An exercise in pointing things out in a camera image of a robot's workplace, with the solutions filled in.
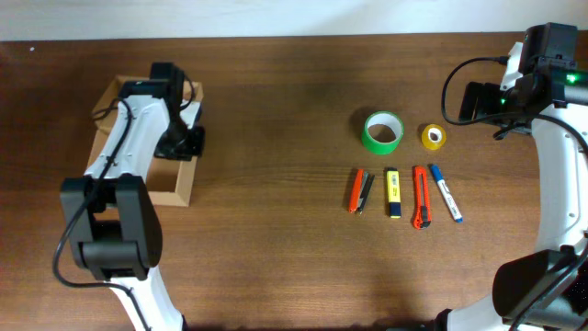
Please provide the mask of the small yellow tape roll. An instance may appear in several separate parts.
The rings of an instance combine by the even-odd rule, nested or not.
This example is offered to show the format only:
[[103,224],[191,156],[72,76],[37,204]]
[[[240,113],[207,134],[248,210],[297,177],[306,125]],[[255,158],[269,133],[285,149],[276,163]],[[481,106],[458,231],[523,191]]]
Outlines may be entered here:
[[440,149],[447,141],[446,131],[439,125],[427,125],[421,134],[422,145],[431,151]]

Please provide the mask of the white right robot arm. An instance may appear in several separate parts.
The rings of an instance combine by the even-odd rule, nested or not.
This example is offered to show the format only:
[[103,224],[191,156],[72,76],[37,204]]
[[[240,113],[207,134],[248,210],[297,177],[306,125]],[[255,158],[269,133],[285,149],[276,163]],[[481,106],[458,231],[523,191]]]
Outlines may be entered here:
[[467,84],[458,126],[495,125],[494,139],[530,135],[537,147],[540,224],[534,253],[499,267],[492,292],[446,309],[434,330],[584,330],[587,327],[587,73],[574,59],[578,29],[526,30],[499,85]]

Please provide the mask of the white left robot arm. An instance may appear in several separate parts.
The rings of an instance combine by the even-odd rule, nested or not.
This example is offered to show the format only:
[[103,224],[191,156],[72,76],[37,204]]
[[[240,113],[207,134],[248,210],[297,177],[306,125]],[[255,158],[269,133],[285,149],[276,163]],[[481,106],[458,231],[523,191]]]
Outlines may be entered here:
[[138,330],[185,330],[159,262],[163,232],[156,205],[187,205],[205,130],[202,85],[173,63],[153,63],[146,79],[112,86],[93,120],[106,141],[81,177],[66,178],[66,221],[51,262],[75,289],[109,288]]

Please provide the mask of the brown cardboard box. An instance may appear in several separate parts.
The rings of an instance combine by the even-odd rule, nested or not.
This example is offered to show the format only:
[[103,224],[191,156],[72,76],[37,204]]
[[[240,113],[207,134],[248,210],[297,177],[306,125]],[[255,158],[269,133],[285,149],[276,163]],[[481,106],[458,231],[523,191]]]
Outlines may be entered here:
[[[131,131],[108,170],[107,178],[124,174],[140,176],[153,204],[187,207],[198,159],[193,156],[190,161],[177,161],[155,157],[155,145],[168,123],[163,114],[163,102],[136,96],[129,103],[133,114]],[[118,120],[118,116],[125,115],[124,109],[115,108],[105,118],[97,119],[97,131],[85,170],[87,176],[98,177],[104,168],[126,124],[125,120]]]

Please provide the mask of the green tape roll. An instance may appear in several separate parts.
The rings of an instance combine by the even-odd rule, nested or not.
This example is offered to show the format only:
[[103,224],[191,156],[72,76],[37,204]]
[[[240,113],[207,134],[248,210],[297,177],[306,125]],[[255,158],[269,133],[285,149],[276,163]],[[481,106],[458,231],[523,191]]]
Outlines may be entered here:
[[[388,142],[378,140],[370,133],[370,129],[387,128],[393,135]],[[373,154],[391,154],[396,150],[404,134],[404,125],[401,119],[394,113],[388,111],[377,111],[371,114],[365,121],[361,134],[361,141],[364,147]]]

